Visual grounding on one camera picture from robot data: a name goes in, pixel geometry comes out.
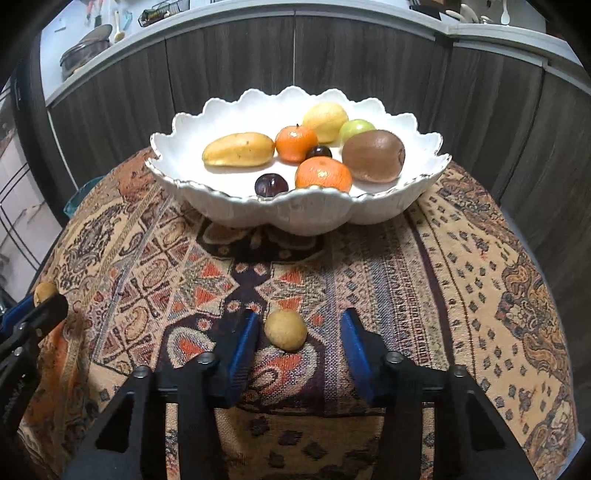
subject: patterned tablecloth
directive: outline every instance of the patterned tablecloth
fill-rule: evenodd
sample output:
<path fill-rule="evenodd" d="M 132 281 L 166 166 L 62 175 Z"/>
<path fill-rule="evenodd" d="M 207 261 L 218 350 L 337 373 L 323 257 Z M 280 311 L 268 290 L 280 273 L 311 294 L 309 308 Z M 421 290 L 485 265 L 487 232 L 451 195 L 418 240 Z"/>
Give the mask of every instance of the patterned tablecloth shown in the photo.
<path fill-rule="evenodd" d="M 556 308 L 498 207 L 460 167 L 391 221 L 302 238 L 212 224 L 155 183 L 143 166 L 150 153 L 88 195 L 40 278 L 56 282 L 70 314 L 42 344 L 43 380 L 21 434 L 53 472 L 137 365 L 183 365 L 244 308 L 265 318 L 285 307 L 302 314 L 309 338 L 286 355 L 261 336 L 242 402 L 217 415 L 230 478 L 369 479 L 382 417 L 355 394 L 339 339 L 340 314 L 355 306 L 418 364 L 467 365 L 538 476 L 556 476 L 577 431 Z"/>

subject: cabinet door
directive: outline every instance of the cabinet door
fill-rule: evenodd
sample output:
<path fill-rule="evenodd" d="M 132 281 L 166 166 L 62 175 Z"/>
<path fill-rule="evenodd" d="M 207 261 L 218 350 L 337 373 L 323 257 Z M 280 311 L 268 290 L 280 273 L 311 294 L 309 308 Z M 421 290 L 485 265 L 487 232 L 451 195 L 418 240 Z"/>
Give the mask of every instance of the cabinet door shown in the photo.
<path fill-rule="evenodd" d="M 542 68 L 454 46 L 433 129 L 498 201 L 517 164 L 540 97 Z"/>
<path fill-rule="evenodd" d="M 174 115 L 164 42 L 98 73 L 50 108 L 64 158 L 78 187 L 105 175 Z"/>
<path fill-rule="evenodd" d="M 421 117 L 434 41 L 390 27 L 329 17 L 295 18 L 295 84 L 317 95 L 376 97 L 391 114 Z"/>
<path fill-rule="evenodd" d="M 263 17 L 200 28 L 166 41 L 177 112 L 198 114 L 210 98 L 293 84 L 294 18 Z"/>
<path fill-rule="evenodd" d="M 583 432 L 591 428 L 589 132 L 591 97 L 546 74 L 530 137 L 501 199 L 539 261 L 558 305 Z M 581 398 L 585 380 L 586 398 Z"/>

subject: white scalloped bowl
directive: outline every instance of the white scalloped bowl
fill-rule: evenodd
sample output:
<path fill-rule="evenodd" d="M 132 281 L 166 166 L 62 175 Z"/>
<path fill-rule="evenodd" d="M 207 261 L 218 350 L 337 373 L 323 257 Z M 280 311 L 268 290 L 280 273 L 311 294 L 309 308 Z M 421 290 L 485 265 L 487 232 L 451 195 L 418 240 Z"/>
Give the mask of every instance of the white scalloped bowl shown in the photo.
<path fill-rule="evenodd" d="M 260 132 L 274 139 L 281 128 L 301 122 L 310 107 L 327 101 L 342 105 L 350 119 L 368 120 L 400 137 L 406 160 L 395 181 L 355 181 L 348 194 L 316 186 L 296 189 L 297 166 L 285 164 L 277 156 L 255 168 L 206 167 L 202 162 L 205 146 L 224 135 Z M 212 98 L 197 116 L 175 115 L 173 133 L 152 134 L 150 143 L 158 158 L 150 158 L 146 166 L 157 181 L 212 221 L 233 228 L 270 223 L 304 236 L 330 232 L 346 222 L 370 225 L 397 216 L 437 181 L 451 160 L 449 155 L 438 155 L 441 135 L 420 134 L 411 113 L 392 116 L 375 98 L 353 102 L 340 90 L 309 95 L 296 86 L 279 95 L 247 90 L 231 103 Z M 340 160 L 339 147 L 331 146 L 331 152 Z M 254 184 L 264 173 L 282 175 L 290 191 L 272 199 L 258 197 Z"/>

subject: bolt head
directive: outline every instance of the bolt head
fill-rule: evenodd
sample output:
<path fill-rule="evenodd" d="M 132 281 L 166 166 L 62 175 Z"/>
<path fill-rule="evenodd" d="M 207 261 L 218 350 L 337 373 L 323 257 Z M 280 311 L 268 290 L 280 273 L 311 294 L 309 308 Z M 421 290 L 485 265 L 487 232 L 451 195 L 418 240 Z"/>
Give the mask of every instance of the bolt head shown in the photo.
<path fill-rule="evenodd" d="M 399 364 L 404 360 L 404 355 L 397 351 L 386 353 L 386 361 L 389 364 Z"/>
<path fill-rule="evenodd" d="M 209 365 L 216 359 L 216 354 L 213 352 L 203 352 L 197 357 L 197 363 L 202 365 Z"/>
<path fill-rule="evenodd" d="M 150 368 L 148 365 L 140 365 L 134 370 L 134 377 L 135 378 L 144 378 L 147 377 L 150 373 Z"/>
<path fill-rule="evenodd" d="M 466 377 L 468 375 L 468 370 L 464 365 L 456 365 L 453 367 L 453 374 L 456 377 Z"/>

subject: dark wood panel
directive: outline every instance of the dark wood panel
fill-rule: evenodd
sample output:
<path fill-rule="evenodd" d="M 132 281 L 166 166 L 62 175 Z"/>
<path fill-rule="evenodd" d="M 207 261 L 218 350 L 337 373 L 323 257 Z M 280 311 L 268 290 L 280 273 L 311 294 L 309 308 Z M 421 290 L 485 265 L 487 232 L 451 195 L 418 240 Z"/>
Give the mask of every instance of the dark wood panel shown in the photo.
<path fill-rule="evenodd" d="M 122 59 L 51 108 L 62 152 L 81 187 L 170 133 L 174 116 L 166 47 Z"/>
<path fill-rule="evenodd" d="M 522 60 L 457 46 L 447 65 L 433 130 L 497 201 L 531 129 L 542 74 Z"/>
<path fill-rule="evenodd" d="M 355 20 L 295 18 L 295 84 L 351 100 L 380 99 L 388 113 L 421 117 L 434 41 Z"/>
<path fill-rule="evenodd" d="M 574 370 L 580 429 L 591 432 L 591 97 L 550 74 L 501 199 L 548 280 Z"/>
<path fill-rule="evenodd" d="M 418 121 L 421 133 L 435 131 L 435 121 L 441 108 L 445 78 L 447 68 L 452 60 L 452 51 L 453 40 L 446 35 L 436 34 L 423 111 Z"/>
<path fill-rule="evenodd" d="M 238 100 L 249 88 L 279 93 L 293 84 L 294 17 L 253 18 L 166 41 L 177 112 L 201 113 L 213 97 Z"/>

